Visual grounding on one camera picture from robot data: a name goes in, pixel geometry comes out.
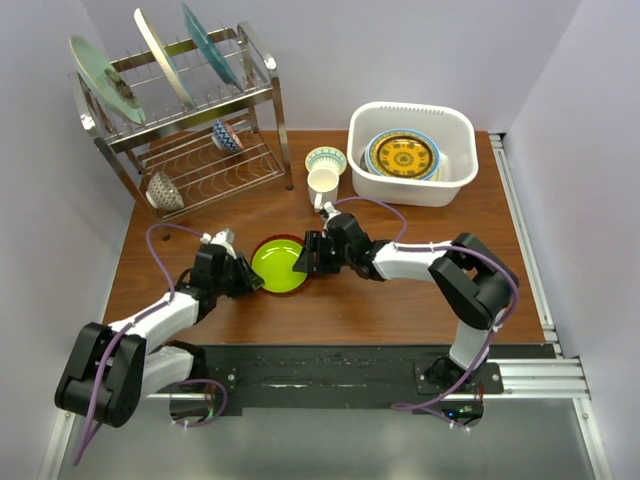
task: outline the dish rack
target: dish rack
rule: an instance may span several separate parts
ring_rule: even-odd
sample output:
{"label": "dish rack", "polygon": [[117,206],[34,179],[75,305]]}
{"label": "dish rack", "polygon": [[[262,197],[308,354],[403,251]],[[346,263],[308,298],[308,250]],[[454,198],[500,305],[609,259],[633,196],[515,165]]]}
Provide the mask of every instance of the dish rack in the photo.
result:
{"label": "dish rack", "polygon": [[[281,176],[285,187],[293,188],[274,58],[247,22],[240,23],[237,30],[222,27],[208,35],[236,76],[242,78],[244,91],[223,83],[193,40],[176,39],[165,50],[189,85],[195,109],[188,110],[180,103],[150,51],[133,55],[127,51],[126,57],[111,62],[144,109],[144,125],[101,105],[77,72],[69,74],[83,128],[136,202],[160,221],[183,218],[216,200]],[[268,101],[273,102],[280,156],[258,126],[255,106]],[[213,121],[223,116],[244,146],[240,153],[223,152],[211,140]],[[145,192],[149,180],[159,171],[173,180],[184,208],[165,212],[148,202]]]}

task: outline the cable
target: cable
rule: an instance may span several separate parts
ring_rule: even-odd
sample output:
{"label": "cable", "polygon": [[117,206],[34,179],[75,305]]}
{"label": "cable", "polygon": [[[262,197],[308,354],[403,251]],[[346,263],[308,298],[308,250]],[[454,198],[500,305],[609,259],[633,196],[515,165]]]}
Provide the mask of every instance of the cable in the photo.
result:
{"label": "cable", "polygon": [[396,217],[398,217],[400,219],[400,221],[402,221],[402,230],[400,230],[400,233],[398,233],[398,235],[396,235],[396,238],[393,240],[394,242],[399,242],[400,239],[402,238],[402,236],[407,232],[407,227],[409,226],[409,224],[407,223],[407,219],[404,217],[404,215],[402,215],[398,210],[393,208],[391,205],[387,205],[386,203],[379,202],[378,200],[374,200],[373,198],[366,198],[366,197],[341,198],[337,202],[334,202],[333,205],[334,206],[335,205],[340,205],[341,203],[351,202],[353,200],[366,200],[367,202],[371,202],[371,203],[375,203],[376,205],[380,205],[381,207],[384,207],[387,210],[391,211]]}
{"label": "cable", "polygon": [[[509,275],[507,273],[507,271],[500,264],[498,264],[493,259],[487,257],[486,255],[483,255],[480,252],[476,252],[475,250],[472,250],[470,248],[460,247],[460,246],[457,246],[457,245],[439,245],[439,246],[436,246],[436,247],[433,247],[433,248],[431,248],[431,247],[415,247],[415,248],[412,248],[412,247],[409,247],[409,246],[403,246],[403,247],[399,247],[398,250],[405,251],[405,252],[431,252],[431,251],[434,251],[434,252],[440,252],[440,251],[460,252],[460,253],[464,253],[465,255],[470,255],[470,256],[476,257],[479,260],[481,260],[482,262],[486,263],[487,265],[490,265],[491,267],[495,268],[501,275],[504,276],[505,280],[509,284],[509,288],[511,289],[511,292],[513,294],[513,299],[511,300],[511,304],[509,305],[509,307],[505,311],[504,315],[498,321],[495,322],[494,328],[501,327],[502,324],[504,324],[504,322],[506,322],[513,315],[515,310],[518,308],[518,305],[520,303],[520,292],[518,291],[518,286],[516,285],[515,281],[513,280],[513,278],[511,278],[511,275]],[[418,404],[398,402],[398,403],[394,403],[393,405],[391,405],[391,408],[393,408],[394,410],[398,410],[398,411],[422,410],[422,411],[425,411],[427,413],[433,414],[434,410],[431,410],[429,407],[432,407],[433,405],[441,402],[448,395],[450,395],[453,392],[457,391],[458,388],[460,388],[460,386],[462,386],[462,384],[467,380],[467,378],[469,378],[471,373],[473,373],[475,371],[475,369],[478,368],[478,366],[482,362],[482,360],[484,358],[484,353],[487,350],[487,348],[489,347],[489,345],[491,344],[491,341],[493,340],[494,336],[495,336],[495,330],[487,336],[487,339],[484,341],[484,343],[480,347],[478,353],[474,357],[474,359],[471,362],[471,365],[469,366],[469,368],[462,374],[462,376],[458,379],[458,381],[456,383],[454,383],[444,393],[441,393],[436,398],[433,398],[433,399],[431,399],[431,400],[429,400],[427,402],[418,403]]]}
{"label": "cable", "polygon": [[179,424],[179,425],[182,425],[183,427],[192,428],[192,427],[202,427],[203,425],[208,425],[209,423],[213,422],[216,418],[218,418],[220,415],[222,415],[222,412],[224,412],[224,409],[227,406],[227,400],[228,400],[227,389],[224,388],[224,385],[222,385],[220,382],[216,382],[215,380],[212,380],[210,378],[194,378],[190,380],[185,380],[183,382],[175,383],[174,385],[178,387],[182,387],[186,385],[197,385],[201,383],[214,385],[218,390],[222,392],[222,405],[220,405],[220,408],[216,413],[206,418],[202,422],[189,423],[185,420],[183,423]]}
{"label": "cable", "polygon": [[197,237],[202,237],[202,233],[198,232],[196,230],[193,230],[189,227],[183,227],[182,225],[173,225],[172,223],[156,223],[155,225],[151,225],[148,229],[147,229],[147,247],[149,247],[149,251],[151,252],[151,256],[153,257],[153,259],[156,261],[156,264],[158,264],[158,267],[160,267],[160,271],[162,272],[162,274],[164,275],[164,278],[167,279],[167,283],[169,284],[169,301],[173,300],[173,297],[176,294],[176,289],[173,286],[173,281],[171,280],[171,275],[169,275],[169,271],[166,269],[166,267],[164,266],[164,264],[162,263],[162,260],[160,260],[160,257],[158,256],[158,254],[156,253],[156,250],[153,248],[153,242],[151,241],[151,233],[156,229],[156,228],[160,228],[160,227],[168,227],[168,228],[175,228],[177,230],[182,230],[185,232],[189,232]]}
{"label": "cable", "polygon": [[[162,263],[162,260],[160,260],[160,257],[158,256],[155,249],[153,248],[153,243],[151,241],[151,232],[153,232],[156,228],[159,228],[159,227],[168,227],[168,228],[183,230],[185,232],[192,233],[198,237],[202,237],[202,233],[192,230],[188,227],[183,227],[182,225],[173,225],[171,223],[157,223],[147,229],[147,235],[146,235],[147,246],[149,247],[151,256],[153,257],[155,262],[158,264],[158,267],[160,267],[160,270],[162,271],[165,278],[167,279],[167,282],[169,283],[169,291],[171,292],[169,295],[169,302],[170,302],[173,300],[173,297],[175,296],[175,287],[173,286],[173,283],[171,281],[171,275],[169,275],[169,272],[167,271],[166,267]],[[84,425],[82,427],[82,436],[80,437],[80,445],[78,446],[78,451],[76,452],[76,455],[73,458],[74,466],[80,463],[80,460],[82,459],[82,455],[85,449],[87,448],[87,446],[89,445],[89,442],[91,442],[95,434],[98,433],[98,430],[102,426],[102,423],[98,423],[96,426],[91,428],[91,423],[93,422],[93,417],[95,416],[95,413],[96,413],[96,406],[98,403],[98,393],[100,392],[100,386],[102,385],[102,377],[104,377],[104,371],[107,368],[107,361],[111,356],[111,352],[113,352],[113,350],[116,348],[116,345],[118,345],[122,337],[125,335],[125,333],[127,333],[127,331],[131,327],[133,327],[136,323],[138,323],[143,318],[151,315],[154,312],[157,312],[158,310],[160,310],[161,308],[167,305],[169,305],[169,303],[167,302],[157,303],[147,308],[143,312],[140,312],[138,315],[135,316],[135,318],[133,319],[133,322],[129,323],[128,325],[125,325],[122,328],[122,330],[116,333],[111,339],[111,341],[107,344],[107,348],[102,354],[102,358],[100,358],[100,363],[98,364],[98,370],[96,371],[96,379],[93,382],[93,389],[91,390],[91,397],[89,399],[89,407],[87,408],[86,418],[84,421]]]}

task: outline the yellow patterned plate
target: yellow patterned plate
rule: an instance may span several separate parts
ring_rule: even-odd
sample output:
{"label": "yellow patterned plate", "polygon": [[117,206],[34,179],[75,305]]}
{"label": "yellow patterned plate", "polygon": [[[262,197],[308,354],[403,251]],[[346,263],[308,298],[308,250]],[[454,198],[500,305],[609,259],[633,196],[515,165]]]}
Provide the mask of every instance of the yellow patterned plate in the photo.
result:
{"label": "yellow patterned plate", "polygon": [[371,141],[365,162],[371,173],[428,180],[438,171],[440,153],[433,141],[420,132],[389,130]]}

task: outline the plate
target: plate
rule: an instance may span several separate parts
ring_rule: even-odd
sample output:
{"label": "plate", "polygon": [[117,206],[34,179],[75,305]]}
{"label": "plate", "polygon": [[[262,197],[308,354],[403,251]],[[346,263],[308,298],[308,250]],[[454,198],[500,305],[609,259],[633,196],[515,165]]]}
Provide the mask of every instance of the plate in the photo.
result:
{"label": "plate", "polygon": [[276,235],[264,240],[251,258],[251,268],[264,279],[267,292],[291,293],[302,287],[308,274],[293,271],[304,243],[293,235]]}
{"label": "plate", "polygon": [[191,35],[193,43],[200,49],[204,58],[207,59],[207,62],[209,62],[224,83],[234,85],[242,92],[244,89],[236,78],[235,73],[231,70],[229,63],[225,60],[222,53],[220,53],[216,44],[211,41],[202,24],[184,3],[182,4],[182,11],[184,12],[185,26],[189,31],[189,35]]}
{"label": "plate", "polygon": [[415,130],[389,130],[369,144],[365,161],[370,172],[388,177],[428,180],[438,170],[435,143]]}
{"label": "plate", "polygon": [[154,28],[144,17],[142,10],[136,8],[136,11],[133,12],[133,18],[136,21],[136,25],[138,26],[138,30],[140,30],[144,41],[147,42],[153,58],[155,58],[158,65],[160,65],[162,73],[164,73],[167,80],[169,80],[169,83],[176,92],[176,95],[178,95],[180,102],[187,108],[195,108],[196,104],[193,101],[193,97],[187,91],[187,87],[185,87],[184,83],[182,83],[180,75],[178,74],[178,69],[173,63],[173,60],[171,60],[171,57],[167,55],[167,52],[162,46],[160,37],[158,37]]}
{"label": "plate", "polygon": [[145,115],[133,92],[100,50],[79,35],[69,37],[78,73],[98,100],[123,118],[145,122]]}

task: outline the wooden tabletop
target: wooden tabletop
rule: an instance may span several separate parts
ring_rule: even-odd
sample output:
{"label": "wooden tabletop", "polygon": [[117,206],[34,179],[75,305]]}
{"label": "wooden tabletop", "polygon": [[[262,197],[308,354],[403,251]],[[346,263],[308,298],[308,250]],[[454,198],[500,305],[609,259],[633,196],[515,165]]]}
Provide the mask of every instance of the wooden tabletop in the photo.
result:
{"label": "wooden tabletop", "polygon": [[[265,132],[274,147],[276,136]],[[544,341],[522,254],[507,206],[489,137],[476,134],[480,171],[453,202],[442,208],[397,208],[407,217],[403,243],[451,240],[461,232],[478,236],[520,279],[518,312],[497,336],[503,343]],[[321,230],[323,222],[309,203],[304,158],[313,148],[329,145],[346,151],[347,132],[289,132],[295,188],[287,191],[282,178],[216,202],[183,225],[211,234],[231,228],[234,247],[250,256],[258,243],[278,233],[304,238]],[[351,173],[340,180],[339,197],[354,195]],[[340,206],[353,213],[372,239],[392,239],[399,220],[389,211],[365,201]],[[145,243],[152,224],[136,206],[122,250],[105,323],[126,318],[157,301],[167,290],[163,275]],[[181,231],[162,241],[158,254],[174,279],[193,265],[199,243]],[[439,289],[410,280],[365,281],[349,269],[340,275],[315,277],[303,289],[279,297],[258,291],[231,300],[221,298],[202,322],[176,338],[190,343],[451,343],[457,319]]]}

